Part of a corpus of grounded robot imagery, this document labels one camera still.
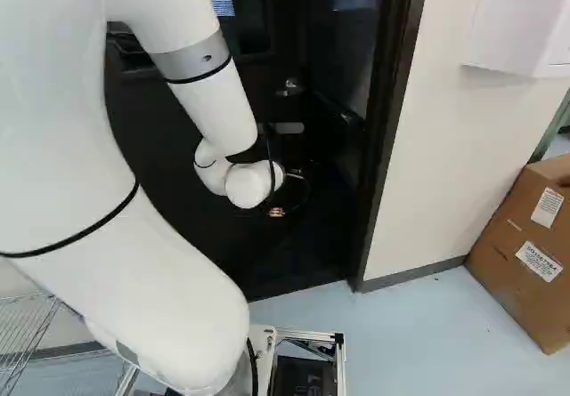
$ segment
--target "floor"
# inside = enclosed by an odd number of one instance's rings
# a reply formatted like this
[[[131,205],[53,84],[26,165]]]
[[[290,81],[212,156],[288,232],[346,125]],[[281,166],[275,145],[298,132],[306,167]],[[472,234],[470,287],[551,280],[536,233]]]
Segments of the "floor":
[[[555,158],[570,153],[570,133],[559,133],[554,137],[544,158]]]
[[[558,396],[570,348],[542,354],[463,267],[353,294],[334,283],[252,303],[258,323],[346,333],[350,396]],[[142,379],[138,388],[159,390]]]

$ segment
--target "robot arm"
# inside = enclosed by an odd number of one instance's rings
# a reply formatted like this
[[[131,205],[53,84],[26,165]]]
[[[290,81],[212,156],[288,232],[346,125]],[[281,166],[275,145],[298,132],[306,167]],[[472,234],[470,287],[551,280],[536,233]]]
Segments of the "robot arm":
[[[171,87],[204,134],[196,161],[216,161],[202,180],[229,194],[238,175],[235,185],[247,188],[264,173],[226,166],[224,157],[248,148],[257,131],[211,3],[0,7],[10,10],[0,12],[0,256],[143,371],[185,395],[219,393],[245,350],[248,305],[138,187],[110,131],[102,87],[105,22],[124,20],[165,77],[186,82]],[[267,174],[266,166],[259,181]]]
[[[251,147],[256,122],[210,0],[104,0],[108,20],[134,32],[204,140],[196,173],[217,195],[250,208],[271,192],[268,162],[233,166],[225,159]],[[275,190],[283,172],[273,164]]]

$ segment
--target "sticker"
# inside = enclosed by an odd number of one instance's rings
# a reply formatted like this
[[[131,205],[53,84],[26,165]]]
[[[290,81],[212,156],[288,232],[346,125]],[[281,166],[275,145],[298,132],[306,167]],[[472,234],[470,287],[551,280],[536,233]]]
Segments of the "sticker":
[[[531,220],[549,229],[562,207],[562,202],[564,202],[564,196],[547,187],[536,204]]]
[[[521,246],[515,257],[549,283],[564,269],[562,265],[541,252],[528,240]]]

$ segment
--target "black cable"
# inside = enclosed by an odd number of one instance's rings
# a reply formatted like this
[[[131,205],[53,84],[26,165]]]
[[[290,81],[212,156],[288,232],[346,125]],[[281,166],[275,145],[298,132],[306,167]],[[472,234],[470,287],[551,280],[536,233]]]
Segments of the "black cable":
[[[257,375],[257,356],[253,351],[253,345],[251,340],[248,338],[247,341],[248,353],[249,353],[249,363],[251,364],[251,396],[259,396],[259,377]]]
[[[264,138],[265,138],[265,154],[267,160],[269,161],[269,174],[271,175],[271,187],[269,189],[269,196],[267,197],[266,203],[269,203],[275,194],[275,169],[273,168],[273,160],[271,155],[271,143],[269,141],[269,132],[271,131],[267,123],[263,123],[264,127]]]
[[[65,238],[64,240],[60,240],[59,242],[53,243],[51,245],[40,247],[38,249],[34,249],[31,251],[27,251],[27,252],[10,253],[10,252],[0,251],[0,257],[4,257],[4,258],[30,258],[32,256],[40,256],[43,254],[47,254],[47,253],[55,251],[57,249],[61,249],[63,247],[66,247],[67,245],[71,245],[72,243],[77,242],[78,240],[84,238],[85,236],[89,236],[94,231],[99,230],[107,222],[109,222],[110,220],[115,218],[117,215],[119,215],[121,213],[121,211],[123,211],[123,209],[125,209],[126,206],[129,203],[131,203],[131,201],[134,199],[134,196],[136,195],[136,192],[138,190],[139,190],[139,183],[135,182],[134,187],[131,190],[131,192],[128,193],[128,196],[126,196],[125,200],[123,200],[121,203],[119,203],[115,209],[110,211],[107,215],[105,215],[103,218],[101,218],[101,220],[99,220],[95,224],[90,225],[86,229],[81,230],[79,233],[76,233],[73,236]]]

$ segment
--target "metal shelf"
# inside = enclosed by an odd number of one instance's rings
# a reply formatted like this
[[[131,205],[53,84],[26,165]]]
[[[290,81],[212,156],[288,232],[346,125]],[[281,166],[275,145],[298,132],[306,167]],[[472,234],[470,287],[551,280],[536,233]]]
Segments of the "metal shelf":
[[[0,298],[0,396],[12,394],[59,307],[46,294]]]

